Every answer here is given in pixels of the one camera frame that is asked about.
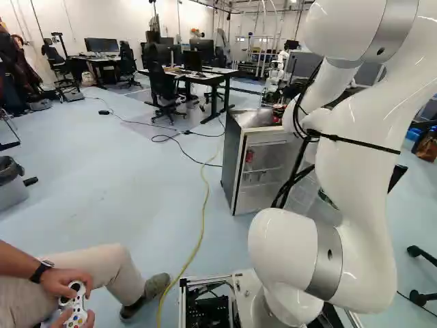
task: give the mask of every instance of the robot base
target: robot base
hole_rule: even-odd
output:
[[[227,296],[202,297],[212,295],[211,291],[223,286],[227,287]],[[327,306],[331,308],[324,308],[307,328],[343,328],[333,307]],[[193,316],[202,319],[193,323]],[[232,275],[180,279],[179,328],[211,327],[208,322],[214,322],[214,326],[220,328],[288,328],[269,310],[264,289],[253,269],[237,271]]]

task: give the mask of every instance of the wristwatch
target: wristwatch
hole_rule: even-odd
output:
[[[55,263],[50,262],[48,260],[41,261],[41,265],[36,269],[35,273],[29,278],[31,282],[34,282],[35,284],[39,284],[41,282],[41,276],[42,274],[50,270],[55,266]]]

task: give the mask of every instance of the person's hand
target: person's hand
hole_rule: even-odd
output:
[[[96,319],[96,315],[91,310],[87,311],[88,313],[88,319],[85,324],[81,326],[81,328],[93,328],[94,327],[94,321]],[[51,324],[50,328],[63,328],[64,323],[71,317],[73,314],[73,309],[68,309],[62,312],[62,314],[59,316],[59,318]]]
[[[85,284],[87,289],[85,297],[88,299],[93,288],[93,279],[90,274],[80,270],[57,268],[47,270],[43,272],[40,284],[50,295],[73,299],[76,297],[77,292],[68,288],[68,284],[74,280],[79,280]]]

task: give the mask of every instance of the fingers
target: fingers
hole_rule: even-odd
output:
[[[69,299],[73,299],[77,296],[77,292],[74,289],[64,286],[63,284],[56,285],[55,292],[59,296],[65,296]]]
[[[94,327],[94,321],[96,319],[96,315],[91,310],[88,310],[87,314],[88,314],[87,323],[85,323],[83,328],[93,328]]]
[[[66,322],[73,314],[73,309],[67,309],[61,313],[59,318],[51,325],[51,328],[62,328],[64,322]]]
[[[85,284],[85,287],[87,289],[87,292],[85,293],[85,297],[89,299],[89,296],[91,294],[91,290],[93,289],[93,278],[90,274],[85,272],[80,272],[79,276],[77,277],[78,280],[83,282]]]

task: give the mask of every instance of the gray floor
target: gray floor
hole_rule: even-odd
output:
[[[147,105],[97,88],[86,96],[102,97],[125,119],[140,118]],[[259,97],[232,93],[237,108],[256,107]],[[160,271],[176,275],[196,243],[205,195],[200,166],[182,156],[173,142],[152,143],[114,116],[98,115],[99,100],[56,104],[14,121],[21,147],[2,153],[38,176],[31,197],[0,213],[0,238],[35,256],[123,243],[144,276]],[[220,134],[218,120],[198,126],[198,133]],[[0,140],[12,139],[0,124]],[[180,135],[184,149],[199,161],[209,159],[222,138]],[[398,265],[399,290],[437,291],[437,269],[411,259],[405,249],[416,244],[437,255],[437,169],[404,151],[399,162],[410,169],[388,198],[388,222]],[[249,268],[246,239],[252,215],[232,217],[220,186],[221,170],[207,167],[211,195],[201,249],[186,275],[214,275]],[[163,327],[177,327],[177,291],[165,302]],[[105,290],[92,293],[87,307],[96,327],[125,327],[117,301]],[[157,303],[131,327],[155,327]],[[437,302],[429,309],[437,312]],[[437,319],[396,296],[389,310],[362,315],[365,327],[435,327]]]
[[[116,94],[124,95],[131,99],[135,99],[141,102],[151,102],[152,101],[152,90],[150,89],[150,80],[148,77],[143,76],[141,74],[137,74],[135,79],[142,84],[141,87],[132,86],[129,90],[121,88],[119,85],[107,85],[108,91],[115,92]],[[248,83],[241,83],[239,81],[232,81],[231,86],[233,87],[241,87],[251,91],[261,90],[259,85],[252,85]],[[180,83],[180,87],[184,87],[184,82]],[[198,100],[189,101],[183,103],[177,107],[178,112],[186,113],[186,119],[181,119],[181,116],[174,117],[174,123],[171,125],[170,119],[167,117],[162,117],[156,119],[155,123],[152,123],[152,118],[156,115],[155,108],[151,106],[147,106],[144,114],[133,117],[130,121],[140,122],[144,124],[127,124],[129,128],[147,138],[151,139],[153,136],[160,134],[163,130],[159,127],[167,128],[170,136],[177,135],[181,131],[191,130],[196,126],[200,125],[200,121],[207,118],[211,113],[211,104],[206,104],[206,100],[204,97],[205,92],[210,92],[210,87],[206,85],[191,85],[192,94],[195,94],[199,97]],[[229,96],[229,103],[231,105],[238,106],[238,108],[252,107],[256,102],[254,101],[257,98],[256,95],[245,94],[242,92],[232,92]],[[203,106],[204,112],[200,110],[200,106]],[[217,98],[217,110],[223,108],[223,101]]]

